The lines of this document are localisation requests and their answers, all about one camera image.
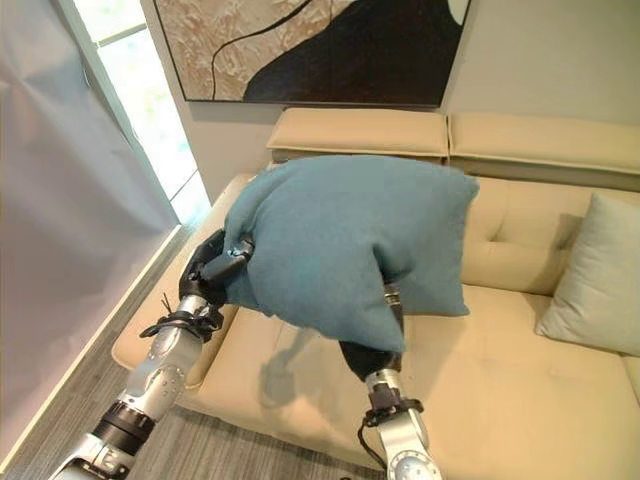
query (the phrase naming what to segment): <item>cushion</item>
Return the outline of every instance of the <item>cushion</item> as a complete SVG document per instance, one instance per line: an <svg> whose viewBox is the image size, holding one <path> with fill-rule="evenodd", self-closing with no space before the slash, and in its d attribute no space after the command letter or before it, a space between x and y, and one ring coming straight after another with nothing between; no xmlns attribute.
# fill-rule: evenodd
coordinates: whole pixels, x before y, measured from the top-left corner
<svg viewBox="0 0 640 480"><path fill-rule="evenodd" d="M406 319L400 377L424 403L443 476L640 478L640 408L620 356L533 334L550 297L473 286L464 297L468 316ZM337 342L276 317L238 310L190 406L375 467L355 435L367 389ZM375 431L366 437L382 452Z"/></svg>
<svg viewBox="0 0 640 480"><path fill-rule="evenodd" d="M536 332L640 355L640 208L594 193Z"/></svg>
<svg viewBox="0 0 640 480"><path fill-rule="evenodd" d="M371 108L289 108L267 148L276 161L309 152L419 158L445 158L449 152L444 115Z"/></svg>
<svg viewBox="0 0 640 480"><path fill-rule="evenodd" d="M640 206L621 190L477 177L462 283L553 296L594 191Z"/></svg>
<svg viewBox="0 0 640 480"><path fill-rule="evenodd" d="M468 313L460 259L476 191L458 171L372 155L264 172L227 217L225 248L245 233L256 244L229 300L332 338L402 351L383 276L398 283L409 312Z"/></svg>
<svg viewBox="0 0 640 480"><path fill-rule="evenodd" d="M449 139L452 156L640 175L640 125L460 113L449 118Z"/></svg>
<svg viewBox="0 0 640 480"><path fill-rule="evenodd" d="M469 175L640 191L640 125L459 113L449 140Z"/></svg>

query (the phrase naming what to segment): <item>teal pillow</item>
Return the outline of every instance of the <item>teal pillow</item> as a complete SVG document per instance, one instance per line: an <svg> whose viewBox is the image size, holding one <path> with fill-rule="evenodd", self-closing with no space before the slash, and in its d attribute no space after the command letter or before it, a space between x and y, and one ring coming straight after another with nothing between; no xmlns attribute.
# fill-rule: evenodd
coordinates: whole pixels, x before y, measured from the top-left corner
<svg viewBox="0 0 640 480"><path fill-rule="evenodd" d="M462 237L477 189L453 169L373 155L306 158L263 172L226 219L226 248L245 233L255 241L229 300L401 352L383 275L397 283L408 313L467 314Z"/></svg>
<svg viewBox="0 0 640 480"><path fill-rule="evenodd" d="M593 194L536 332L640 355L640 207Z"/></svg>

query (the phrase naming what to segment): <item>white curtain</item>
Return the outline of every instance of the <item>white curtain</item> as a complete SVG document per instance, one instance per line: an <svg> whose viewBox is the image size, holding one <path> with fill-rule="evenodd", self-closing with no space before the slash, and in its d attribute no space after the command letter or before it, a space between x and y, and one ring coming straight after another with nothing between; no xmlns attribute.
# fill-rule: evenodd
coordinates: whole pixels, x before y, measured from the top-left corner
<svg viewBox="0 0 640 480"><path fill-rule="evenodd" d="M177 222L49 2L0 18L2 459Z"/></svg>

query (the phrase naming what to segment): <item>window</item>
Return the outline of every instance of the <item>window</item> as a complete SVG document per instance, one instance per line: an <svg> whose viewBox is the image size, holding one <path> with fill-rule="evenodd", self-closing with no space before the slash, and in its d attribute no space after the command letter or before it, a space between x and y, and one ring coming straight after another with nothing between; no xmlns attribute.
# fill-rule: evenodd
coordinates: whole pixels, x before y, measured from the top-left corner
<svg viewBox="0 0 640 480"><path fill-rule="evenodd" d="M139 2L60 0L60 7L89 67L104 67L100 86L115 91L176 215L183 223L199 216L209 201Z"/></svg>

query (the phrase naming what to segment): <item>light green pillow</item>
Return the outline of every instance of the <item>light green pillow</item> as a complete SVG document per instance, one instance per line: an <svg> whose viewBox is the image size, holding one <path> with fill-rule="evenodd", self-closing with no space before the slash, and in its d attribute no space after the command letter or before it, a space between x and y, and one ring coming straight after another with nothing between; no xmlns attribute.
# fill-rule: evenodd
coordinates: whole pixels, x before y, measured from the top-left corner
<svg viewBox="0 0 640 480"><path fill-rule="evenodd" d="M640 356L640 208L593 194L536 333Z"/></svg>

